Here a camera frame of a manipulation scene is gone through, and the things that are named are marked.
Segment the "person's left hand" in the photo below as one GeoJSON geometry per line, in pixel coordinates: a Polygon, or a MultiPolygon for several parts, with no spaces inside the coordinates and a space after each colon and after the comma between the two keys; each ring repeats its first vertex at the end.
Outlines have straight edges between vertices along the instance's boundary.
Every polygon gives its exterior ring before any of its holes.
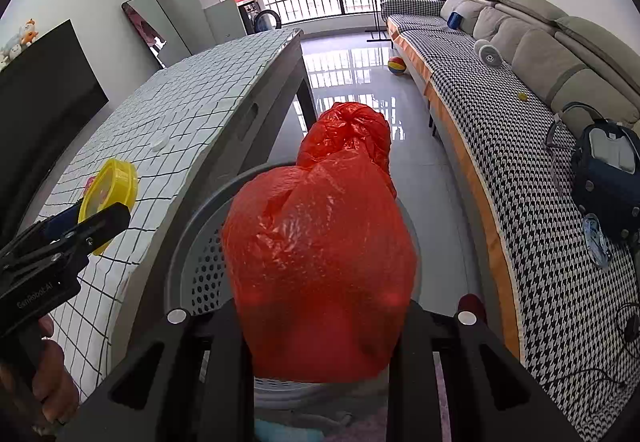
{"type": "Polygon", "coordinates": [[[79,392],[53,333],[45,315],[1,338],[3,441],[52,441],[77,410],[79,392]]]}

